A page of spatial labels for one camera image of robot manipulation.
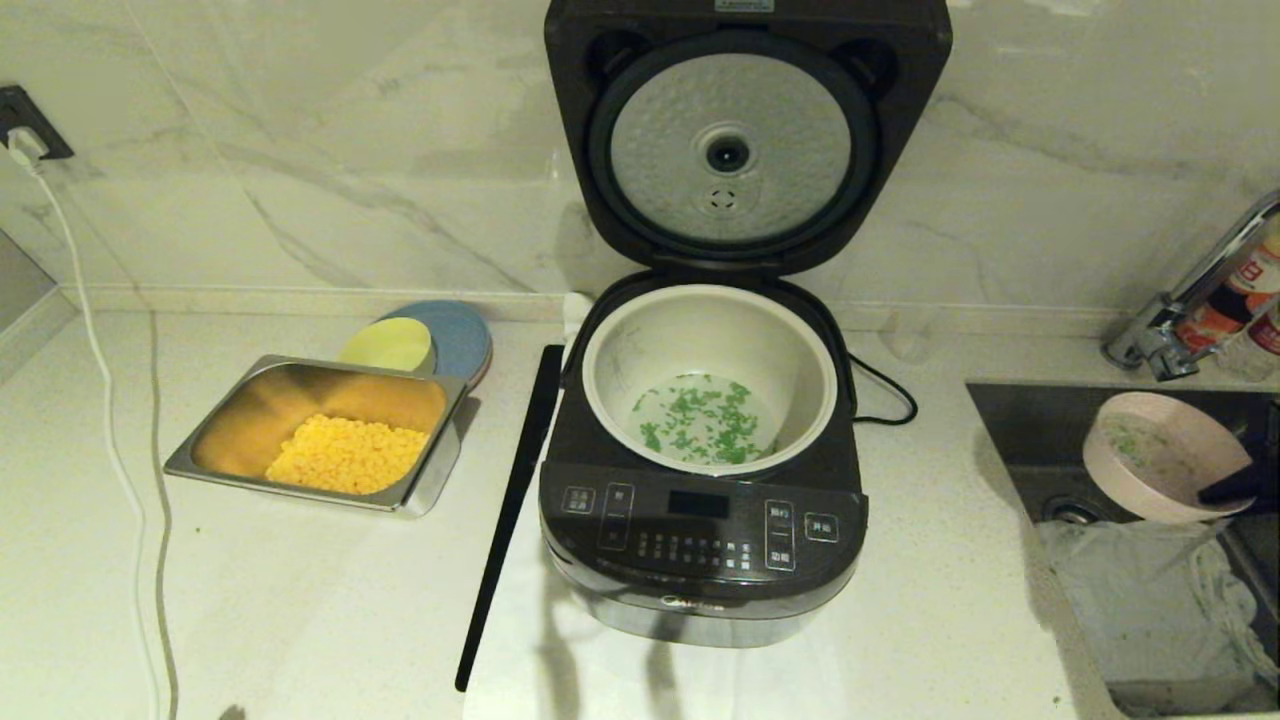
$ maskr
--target rice cooker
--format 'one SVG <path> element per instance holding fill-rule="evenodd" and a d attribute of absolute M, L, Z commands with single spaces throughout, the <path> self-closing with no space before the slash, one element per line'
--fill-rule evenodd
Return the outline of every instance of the rice cooker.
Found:
<path fill-rule="evenodd" d="M 778 642 L 867 534 L 840 329 L 783 279 L 854 236 L 951 46 L 945 0 L 554 0 L 591 220 L 650 268 L 593 306 L 540 466 L 553 564 L 604 624 Z"/>

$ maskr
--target pink bowl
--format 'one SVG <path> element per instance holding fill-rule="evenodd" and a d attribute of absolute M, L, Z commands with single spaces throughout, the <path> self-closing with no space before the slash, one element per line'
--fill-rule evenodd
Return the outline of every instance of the pink bowl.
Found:
<path fill-rule="evenodd" d="M 1106 401 L 1084 439 L 1084 468 L 1102 492 L 1157 523 L 1212 520 L 1244 510 L 1254 498 L 1202 505 L 1197 493 L 1249 462 L 1249 454 L 1217 420 L 1151 392 Z"/>

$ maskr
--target sink drain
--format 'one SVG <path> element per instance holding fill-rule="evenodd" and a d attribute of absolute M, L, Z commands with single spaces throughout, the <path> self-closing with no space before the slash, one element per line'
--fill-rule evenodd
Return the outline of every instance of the sink drain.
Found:
<path fill-rule="evenodd" d="M 1048 498 L 1041 509 L 1042 520 L 1061 520 L 1073 525 L 1089 525 L 1102 516 L 1102 509 L 1097 505 L 1066 495 Z"/>

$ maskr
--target white cable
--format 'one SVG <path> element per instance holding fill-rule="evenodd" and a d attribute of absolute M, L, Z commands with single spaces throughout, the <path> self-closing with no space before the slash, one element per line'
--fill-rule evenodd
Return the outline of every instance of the white cable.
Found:
<path fill-rule="evenodd" d="M 14 128 L 9 131 L 9 154 L 18 165 L 26 169 L 40 183 L 41 190 L 49 197 L 49 202 L 54 206 L 54 214 L 58 215 L 58 222 L 63 225 L 63 232 L 67 234 L 67 249 L 72 255 L 72 273 L 76 275 L 76 293 L 79 296 L 81 311 L 84 314 L 88 346 L 93 351 L 97 369 L 102 374 L 102 429 L 106 434 L 106 454 L 111 459 L 111 469 L 115 473 L 115 479 L 119 480 L 124 496 L 129 500 L 129 509 L 138 520 L 138 529 L 133 536 L 133 628 L 137 632 L 138 643 L 142 646 L 142 656 L 147 665 L 147 680 L 151 684 L 148 715 L 152 719 L 157 719 L 160 717 L 160 679 L 155 667 L 155 657 L 151 652 L 151 643 L 147 642 L 146 620 L 150 614 L 142 607 L 142 594 L 138 592 L 142 579 L 142 560 L 146 553 L 147 514 L 142 507 L 142 500 L 138 497 L 137 488 L 133 487 L 133 482 L 129 479 L 129 473 L 124 469 L 124 461 L 120 459 L 120 451 L 115 445 L 115 423 L 111 420 L 114 415 L 114 380 L 111 379 L 111 369 L 102 355 L 102 347 L 97 340 L 97 329 L 93 327 L 93 311 L 88 304 L 88 293 L 84 292 L 84 274 L 81 272 L 79 249 L 76 246 L 74 236 L 72 236 L 72 227 L 67 222 L 61 204 L 58 202 L 58 196 L 54 195 L 52 188 L 49 187 L 49 182 L 41 173 L 40 158 L 47 151 L 47 146 L 29 128 Z"/>

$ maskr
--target wall outlet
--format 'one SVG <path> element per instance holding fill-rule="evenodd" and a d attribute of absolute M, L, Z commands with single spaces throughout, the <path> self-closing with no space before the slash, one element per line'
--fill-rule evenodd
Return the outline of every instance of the wall outlet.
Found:
<path fill-rule="evenodd" d="M 9 131 L 23 126 L 36 131 L 49 146 L 49 152 L 41 160 L 61 160 L 76 155 L 20 85 L 0 87 L 0 143 L 8 147 Z"/>

